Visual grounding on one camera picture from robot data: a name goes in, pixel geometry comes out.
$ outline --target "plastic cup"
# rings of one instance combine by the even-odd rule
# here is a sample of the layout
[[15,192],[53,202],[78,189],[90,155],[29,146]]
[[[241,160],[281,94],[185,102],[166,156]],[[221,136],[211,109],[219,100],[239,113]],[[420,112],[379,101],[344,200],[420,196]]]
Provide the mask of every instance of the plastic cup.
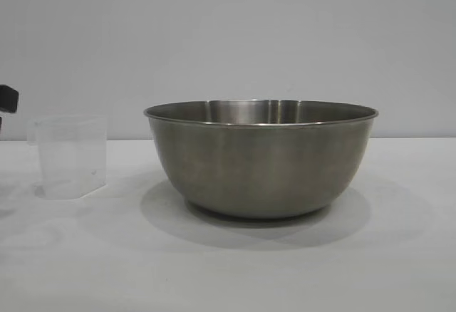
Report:
[[38,146],[49,199],[82,197],[106,183],[106,119],[63,115],[32,120],[27,140]]

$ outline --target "black object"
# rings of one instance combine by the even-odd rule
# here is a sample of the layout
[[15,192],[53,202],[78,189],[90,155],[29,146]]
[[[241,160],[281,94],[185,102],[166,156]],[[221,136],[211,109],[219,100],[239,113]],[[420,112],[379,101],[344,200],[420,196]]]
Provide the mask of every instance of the black object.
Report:
[[19,101],[19,92],[7,85],[0,85],[0,111],[3,113],[15,113]]

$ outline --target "metal mixing bowl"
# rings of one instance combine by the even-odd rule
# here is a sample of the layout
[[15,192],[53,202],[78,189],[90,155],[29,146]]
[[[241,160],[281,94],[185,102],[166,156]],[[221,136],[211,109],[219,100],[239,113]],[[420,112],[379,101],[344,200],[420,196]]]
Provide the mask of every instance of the metal mixing bowl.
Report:
[[378,113],[343,103],[215,100],[145,115],[186,199],[222,214],[281,218],[320,209],[347,188]]

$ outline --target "white wall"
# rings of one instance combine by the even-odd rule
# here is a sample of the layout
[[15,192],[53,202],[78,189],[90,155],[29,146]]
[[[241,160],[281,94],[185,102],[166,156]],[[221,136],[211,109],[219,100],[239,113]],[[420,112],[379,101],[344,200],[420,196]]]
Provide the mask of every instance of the white wall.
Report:
[[38,115],[102,113],[149,136],[143,108],[292,98],[379,109],[375,136],[456,136],[456,0],[0,0],[3,139]]

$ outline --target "white tabletop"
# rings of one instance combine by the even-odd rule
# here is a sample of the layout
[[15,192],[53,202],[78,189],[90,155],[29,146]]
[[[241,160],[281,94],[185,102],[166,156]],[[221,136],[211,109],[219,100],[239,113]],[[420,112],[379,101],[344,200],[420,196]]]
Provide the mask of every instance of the white tabletop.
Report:
[[329,209],[252,224],[188,207],[151,141],[108,143],[108,185],[40,197],[0,142],[0,311],[456,311],[456,139],[374,139]]

